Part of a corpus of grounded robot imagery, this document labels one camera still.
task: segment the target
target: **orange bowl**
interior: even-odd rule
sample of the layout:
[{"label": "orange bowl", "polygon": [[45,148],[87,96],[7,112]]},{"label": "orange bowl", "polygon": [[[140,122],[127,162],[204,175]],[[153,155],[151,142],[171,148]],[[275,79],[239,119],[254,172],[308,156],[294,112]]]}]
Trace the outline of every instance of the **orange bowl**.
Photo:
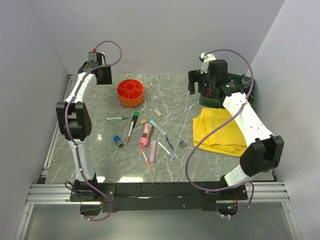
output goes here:
[{"label": "orange bowl", "polygon": [[119,83],[116,88],[119,101],[126,107],[136,107],[144,99],[144,86],[135,79],[126,79]]}]

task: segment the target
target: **white wall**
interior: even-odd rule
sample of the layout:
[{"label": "white wall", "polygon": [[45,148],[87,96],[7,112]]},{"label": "white wall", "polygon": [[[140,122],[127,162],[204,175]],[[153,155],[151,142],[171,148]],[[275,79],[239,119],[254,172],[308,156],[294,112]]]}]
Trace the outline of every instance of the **white wall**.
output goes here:
[{"label": "white wall", "polygon": [[305,240],[320,226],[320,1],[286,0],[253,63],[257,110],[284,139],[284,180]]},{"label": "white wall", "polygon": [[0,7],[0,235],[13,239],[41,174],[67,73],[24,0]]},{"label": "white wall", "polygon": [[[186,73],[201,67],[201,53],[240,51],[251,62],[284,0],[28,0],[66,71],[77,72],[102,40],[123,49],[114,73]],[[118,57],[117,48],[103,46]],[[219,53],[235,73],[241,60]]]}]

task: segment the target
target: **green basket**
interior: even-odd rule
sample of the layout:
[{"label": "green basket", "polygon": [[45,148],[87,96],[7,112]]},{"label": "green basket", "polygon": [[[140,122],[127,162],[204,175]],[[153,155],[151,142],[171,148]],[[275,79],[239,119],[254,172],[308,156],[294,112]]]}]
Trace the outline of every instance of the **green basket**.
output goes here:
[{"label": "green basket", "polygon": [[[241,86],[243,86],[242,79],[251,79],[251,77],[248,77],[248,76],[237,75],[233,73],[228,73],[228,74],[234,81],[238,82]],[[255,82],[253,82],[253,89],[252,89],[251,95],[253,97],[252,108],[254,108],[256,106],[256,83]],[[199,103],[203,106],[210,107],[210,108],[224,109],[224,106],[217,99],[213,97],[211,98],[204,97],[201,94],[200,94]]]}]

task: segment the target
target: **yellow cloth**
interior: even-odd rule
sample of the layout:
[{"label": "yellow cloth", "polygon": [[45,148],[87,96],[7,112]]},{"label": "yellow cloth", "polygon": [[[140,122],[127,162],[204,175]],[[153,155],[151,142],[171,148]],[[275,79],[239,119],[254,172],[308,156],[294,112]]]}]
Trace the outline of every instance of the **yellow cloth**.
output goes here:
[{"label": "yellow cloth", "polygon": [[[193,119],[193,145],[196,146],[208,133],[231,117],[225,109],[203,107],[200,115]],[[199,149],[240,157],[247,145],[236,121],[233,120],[208,137]]]}]

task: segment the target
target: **gray marble table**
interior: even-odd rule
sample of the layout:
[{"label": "gray marble table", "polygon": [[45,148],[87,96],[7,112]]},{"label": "gray marble table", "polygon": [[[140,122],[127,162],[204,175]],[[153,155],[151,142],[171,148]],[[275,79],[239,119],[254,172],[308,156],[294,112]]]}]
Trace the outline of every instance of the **gray marble table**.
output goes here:
[{"label": "gray marble table", "polygon": [[[124,107],[117,96],[117,85],[124,79],[139,80],[144,86],[143,102],[134,108]],[[202,106],[199,95],[189,95],[187,74],[119,74],[112,85],[96,86],[89,97],[87,109],[92,121],[89,136],[90,157],[99,182],[185,182],[185,163],[193,149],[193,118]],[[154,112],[158,109],[162,116]],[[140,111],[131,140],[126,143],[134,111]],[[128,120],[105,121],[105,118],[127,116]],[[157,146],[155,163],[149,170],[139,148],[143,126],[140,120],[154,120],[167,132],[178,159],[171,159]],[[57,141],[47,174],[47,184],[61,184],[75,179],[75,164],[69,144],[57,133]],[[118,148],[113,137],[119,135],[124,147]],[[153,129],[151,140],[169,148],[166,139]],[[179,142],[186,143],[180,148]],[[150,145],[145,148],[150,156]],[[197,150],[189,164],[194,181],[218,181],[239,164],[238,157]],[[272,181],[272,172],[257,176],[256,181]]]}]

